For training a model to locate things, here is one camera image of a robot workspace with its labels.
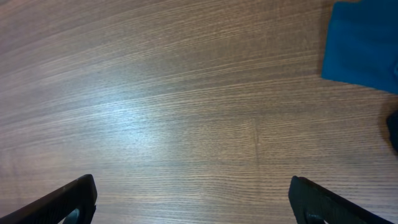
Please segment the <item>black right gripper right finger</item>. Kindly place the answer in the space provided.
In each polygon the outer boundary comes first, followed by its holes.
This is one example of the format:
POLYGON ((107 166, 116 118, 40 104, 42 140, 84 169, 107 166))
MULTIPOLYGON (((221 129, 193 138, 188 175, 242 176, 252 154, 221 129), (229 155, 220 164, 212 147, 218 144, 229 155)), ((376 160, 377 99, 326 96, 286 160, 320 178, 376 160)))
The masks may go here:
POLYGON ((298 224, 392 224, 304 177, 292 177, 289 202, 298 224))

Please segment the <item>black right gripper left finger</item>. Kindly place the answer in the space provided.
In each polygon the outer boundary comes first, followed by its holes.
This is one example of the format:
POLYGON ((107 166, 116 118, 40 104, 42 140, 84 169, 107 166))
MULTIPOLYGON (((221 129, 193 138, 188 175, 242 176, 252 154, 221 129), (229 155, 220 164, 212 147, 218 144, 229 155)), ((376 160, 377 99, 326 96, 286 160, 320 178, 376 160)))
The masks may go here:
POLYGON ((46 196, 1 218, 1 223, 90 224, 96 210, 97 190, 91 174, 85 174, 46 196))

